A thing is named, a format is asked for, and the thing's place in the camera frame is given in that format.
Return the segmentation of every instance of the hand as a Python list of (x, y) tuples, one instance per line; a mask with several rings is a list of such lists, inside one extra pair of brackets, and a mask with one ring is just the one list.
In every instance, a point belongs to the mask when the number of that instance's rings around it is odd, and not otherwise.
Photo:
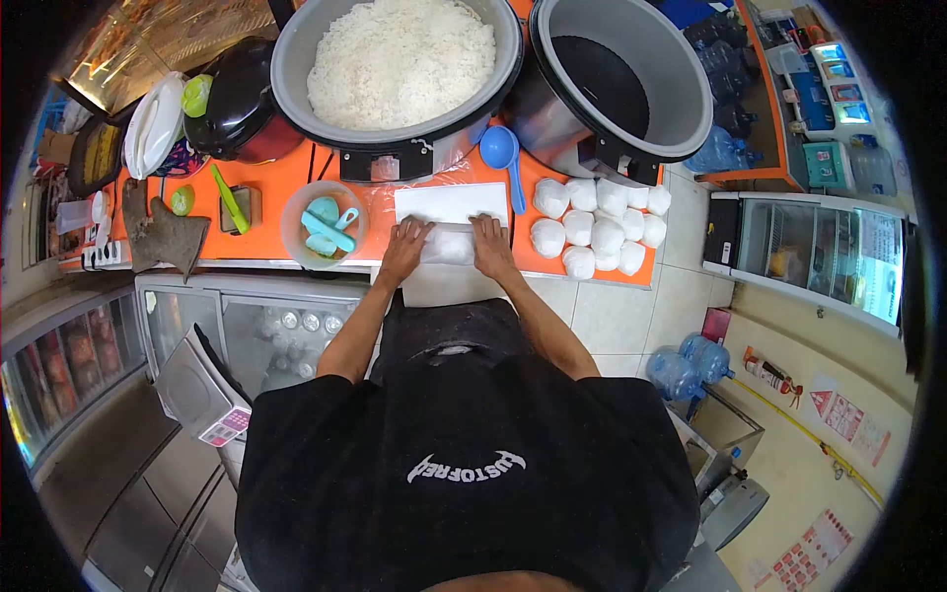
[(423, 224), (417, 218), (408, 216), (401, 224), (391, 226), (391, 240), (388, 249), (382, 258), (382, 268), (378, 271), (378, 280), (390, 281), (391, 288), (395, 289), (411, 275), (411, 272), (420, 263), (420, 250), (424, 246), (424, 238), (434, 223)]
[(501, 227), (499, 220), (487, 214), (471, 218), (470, 222), (475, 248), (473, 265), (480, 273), (498, 283), (502, 283), (502, 279), (521, 278), (509, 250), (509, 229)]

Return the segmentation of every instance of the blue ladle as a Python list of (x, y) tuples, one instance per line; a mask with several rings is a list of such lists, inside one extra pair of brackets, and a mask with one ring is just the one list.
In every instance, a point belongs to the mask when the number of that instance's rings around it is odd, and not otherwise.
[(491, 169), (509, 169), (509, 200), (513, 211), (523, 215), (527, 212), (527, 198), (520, 182), (520, 142), (516, 134), (494, 125), (480, 138), (480, 157)]

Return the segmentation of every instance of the black t-shirt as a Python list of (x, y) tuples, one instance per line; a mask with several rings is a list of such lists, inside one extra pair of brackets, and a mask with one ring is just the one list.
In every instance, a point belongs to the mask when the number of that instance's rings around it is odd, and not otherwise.
[(260, 590), (405, 590), (530, 570), (654, 590), (698, 526), (654, 387), (573, 381), (536, 355), (465, 354), (260, 395), (236, 530)]

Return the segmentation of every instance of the bowl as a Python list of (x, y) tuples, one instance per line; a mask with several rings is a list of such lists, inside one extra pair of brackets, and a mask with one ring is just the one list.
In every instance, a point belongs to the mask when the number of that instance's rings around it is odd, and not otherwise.
[[(355, 249), (351, 253), (346, 253), (342, 249), (335, 249), (332, 257), (319, 255), (306, 246), (306, 239), (309, 238), (309, 230), (302, 225), (302, 213), (306, 207), (317, 197), (331, 197), (339, 205), (339, 211), (344, 212), (350, 207), (358, 210), (356, 218), (348, 228), (342, 232), (355, 239)], [(305, 185), (293, 194), (293, 197), (286, 202), (283, 208), (283, 214), (279, 218), (279, 236), (283, 240), (283, 246), (297, 263), (306, 269), (324, 270), (331, 269), (342, 261), (348, 259), (365, 244), (368, 236), (368, 210), (365, 205), (359, 201), (355, 194), (349, 188), (334, 181), (313, 181)]]

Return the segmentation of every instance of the oven mitt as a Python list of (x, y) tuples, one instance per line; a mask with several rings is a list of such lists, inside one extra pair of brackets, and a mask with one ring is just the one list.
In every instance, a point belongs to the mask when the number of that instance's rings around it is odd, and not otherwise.
[(160, 197), (152, 198), (152, 216), (149, 217), (145, 208), (147, 199), (147, 182), (125, 181), (121, 209), (132, 249), (132, 271), (138, 274), (164, 261), (180, 269), (187, 282), (204, 246), (210, 219), (176, 216)]

